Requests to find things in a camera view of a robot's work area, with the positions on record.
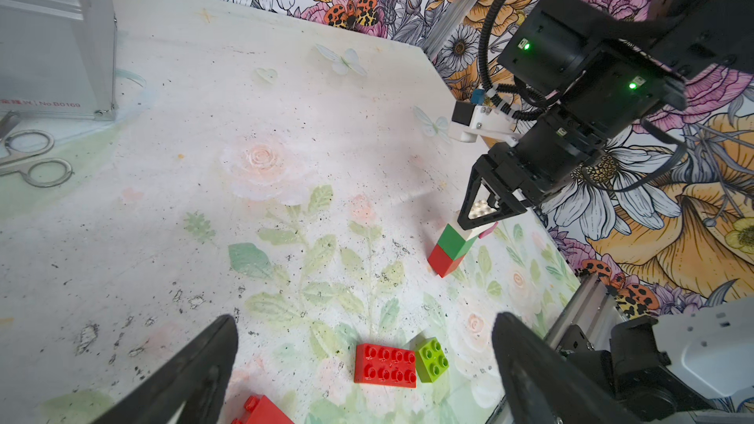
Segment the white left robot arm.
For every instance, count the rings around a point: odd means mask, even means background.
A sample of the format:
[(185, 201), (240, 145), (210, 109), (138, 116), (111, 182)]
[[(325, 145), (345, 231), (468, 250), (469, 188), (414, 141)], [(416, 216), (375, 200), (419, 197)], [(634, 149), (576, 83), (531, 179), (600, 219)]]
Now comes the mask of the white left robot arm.
[[(648, 423), (688, 411), (721, 423), (715, 400), (753, 383), (749, 298), (622, 322), (606, 351), (570, 336), (551, 345), (508, 312), (497, 316), (491, 342), (518, 423)], [(234, 318), (218, 317), (101, 421), (216, 422), (237, 349)]]

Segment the dark green lego brick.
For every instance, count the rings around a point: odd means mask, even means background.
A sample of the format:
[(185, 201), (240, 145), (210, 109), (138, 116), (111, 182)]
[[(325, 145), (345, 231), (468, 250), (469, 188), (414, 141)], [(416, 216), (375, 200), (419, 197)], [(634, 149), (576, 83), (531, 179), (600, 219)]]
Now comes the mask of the dark green lego brick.
[(452, 260), (465, 256), (473, 246), (478, 235), (472, 231), (461, 229), (455, 224), (448, 224), (437, 241), (442, 249)]

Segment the white lego brick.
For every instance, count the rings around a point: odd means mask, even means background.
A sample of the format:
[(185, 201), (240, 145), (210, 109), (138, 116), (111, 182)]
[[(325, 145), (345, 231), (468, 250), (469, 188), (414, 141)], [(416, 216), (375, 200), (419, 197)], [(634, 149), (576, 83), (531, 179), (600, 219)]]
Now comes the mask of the white lego brick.
[(477, 200), (475, 203), (473, 203), (473, 206), (471, 206), (471, 209), (469, 209), (469, 219), (475, 220), (490, 214), (494, 214), (497, 211), (496, 208), (491, 207), (486, 200), (481, 199)]

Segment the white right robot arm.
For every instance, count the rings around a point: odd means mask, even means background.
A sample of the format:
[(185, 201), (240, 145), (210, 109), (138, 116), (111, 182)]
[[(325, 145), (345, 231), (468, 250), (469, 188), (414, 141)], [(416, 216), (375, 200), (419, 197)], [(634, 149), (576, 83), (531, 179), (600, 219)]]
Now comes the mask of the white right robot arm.
[(531, 129), (497, 143), (473, 165), (459, 225), (483, 227), (551, 199), (574, 170), (595, 164), (632, 124), (675, 149), (647, 188), (685, 156), (684, 144), (650, 116), (687, 106), (686, 82), (713, 65), (753, 70), (753, 0), (651, 0), (648, 17), (618, 20), (581, 0), (540, 0), (500, 56), (511, 84), (494, 84), (488, 45), (506, 0), (494, 0), (481, 29), (478, 72), (494, 107)]

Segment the long red lego brick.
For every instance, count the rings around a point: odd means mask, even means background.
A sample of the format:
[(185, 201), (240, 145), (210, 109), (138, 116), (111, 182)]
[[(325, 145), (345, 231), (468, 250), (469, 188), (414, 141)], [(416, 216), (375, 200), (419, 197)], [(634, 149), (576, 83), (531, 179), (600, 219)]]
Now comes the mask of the long red lego brick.
[(361, 344), (355, 350), (353, 382), (415, 389), (418, 382), (416, 354), (407, 349)]

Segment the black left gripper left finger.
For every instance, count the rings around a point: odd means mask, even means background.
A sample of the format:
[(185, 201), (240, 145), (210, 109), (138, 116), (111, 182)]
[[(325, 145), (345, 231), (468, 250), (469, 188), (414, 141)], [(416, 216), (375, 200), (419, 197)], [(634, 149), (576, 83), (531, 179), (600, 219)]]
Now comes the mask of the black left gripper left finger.
[(233, 372), (235, 318), (217, 317), (97, 423), (217, 423)]

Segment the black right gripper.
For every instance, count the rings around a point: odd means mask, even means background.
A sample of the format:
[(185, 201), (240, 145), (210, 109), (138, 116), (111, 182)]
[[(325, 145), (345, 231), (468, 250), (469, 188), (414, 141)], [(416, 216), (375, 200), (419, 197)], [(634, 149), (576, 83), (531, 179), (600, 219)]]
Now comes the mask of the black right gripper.
[[(474, 163), (458, 223), (467, 231), (516, 217), (591, 165), (609, 139), (666, 105), (683, 108), (681, 78), (630, 49), (605, 46), (514, 147), (497, 143)], [(521, 190), (526, 204), (515, 195)]]

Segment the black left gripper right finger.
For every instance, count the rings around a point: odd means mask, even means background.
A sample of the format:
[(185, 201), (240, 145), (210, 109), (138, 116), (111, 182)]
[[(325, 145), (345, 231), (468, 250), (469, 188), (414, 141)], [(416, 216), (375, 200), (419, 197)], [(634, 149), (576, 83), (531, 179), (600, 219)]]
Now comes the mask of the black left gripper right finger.
[(638, 422), (514, 314), (497, 315), (491, 341), (514, 422)]

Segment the magenta lego brick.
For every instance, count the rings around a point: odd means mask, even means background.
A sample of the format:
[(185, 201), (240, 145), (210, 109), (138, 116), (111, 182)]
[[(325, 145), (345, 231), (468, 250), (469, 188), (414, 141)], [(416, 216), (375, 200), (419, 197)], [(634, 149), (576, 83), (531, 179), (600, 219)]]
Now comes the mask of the magenta lego brick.
[(498, 226), (498, 222), (495, 222), (495, 223), (491, 224), (489, 227), (487, 227), (483, 232), (481, 232), (479, 234), (479, 236), (478, 236), (479, 239), (484, 239), (484, 238), (490, 236), (491, 234), (493, 234), (494, 231), (495, 231), (495, 229), (497, 228), (497, 226)]

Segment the red square lego brick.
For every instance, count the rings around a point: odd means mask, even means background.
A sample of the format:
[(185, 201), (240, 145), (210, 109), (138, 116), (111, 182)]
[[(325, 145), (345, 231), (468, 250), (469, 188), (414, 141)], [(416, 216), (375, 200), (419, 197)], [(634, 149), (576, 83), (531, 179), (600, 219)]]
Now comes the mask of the red square lego brick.
[(243, 405), (243, 415), (234, 418), (232, 424), (294, 424), (267, 396), (252, 395)]

